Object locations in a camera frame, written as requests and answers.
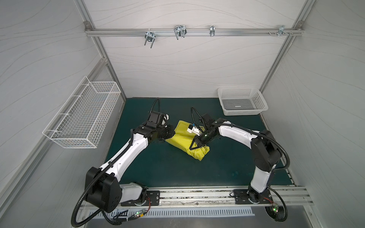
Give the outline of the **yellow long pants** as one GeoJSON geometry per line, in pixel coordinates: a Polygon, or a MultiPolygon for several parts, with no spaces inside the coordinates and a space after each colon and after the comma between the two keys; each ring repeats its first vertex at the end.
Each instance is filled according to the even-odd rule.
{"type": "Polygon", "coordinates": [[[191,157],[201,161],[204,156],[210,151],[209,146],[203,146],[201,148],[190,150],[190,146],[193,142],[195,133],[189,133],[188,128],[191,124],[189,122],[180,120],[175,128],[175,135],[172,138],[166,139],[166,142],[170,145],[182,150],[191,157]]]}

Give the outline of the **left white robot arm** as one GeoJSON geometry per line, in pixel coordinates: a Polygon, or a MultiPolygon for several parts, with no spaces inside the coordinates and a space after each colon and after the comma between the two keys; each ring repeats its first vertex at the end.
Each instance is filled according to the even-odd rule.
{"type": "Polygon", "coordinates": [[[134,182],[120,185],[119,182],[134,159],[149,144],[175,135],[168,120],[169,115],[151,111],[147,121],[131,130],[128,142],[110,160],[99,168],[90,168],[86,174],[85,201],[108,213],[120,203],[143,205],[147,198],[144,185],[134,182]]]}

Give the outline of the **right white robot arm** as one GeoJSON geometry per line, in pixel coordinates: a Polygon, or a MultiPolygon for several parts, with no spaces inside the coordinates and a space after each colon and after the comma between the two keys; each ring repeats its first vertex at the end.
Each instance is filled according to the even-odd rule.
{"type": "Polygon", "coordinates": [[[253,131],[223,118],[210,119],[204,126],[204,129],[195,124],[188,126],[187,132],[195,134],[189,149],[195,150],[206,146],[217,136],[233,139],[251,149],[255,171],[247,190],[247,196],[251,203],[260,203],[283,154],[283,149],[273,139],[271,132],[253,131]]]}

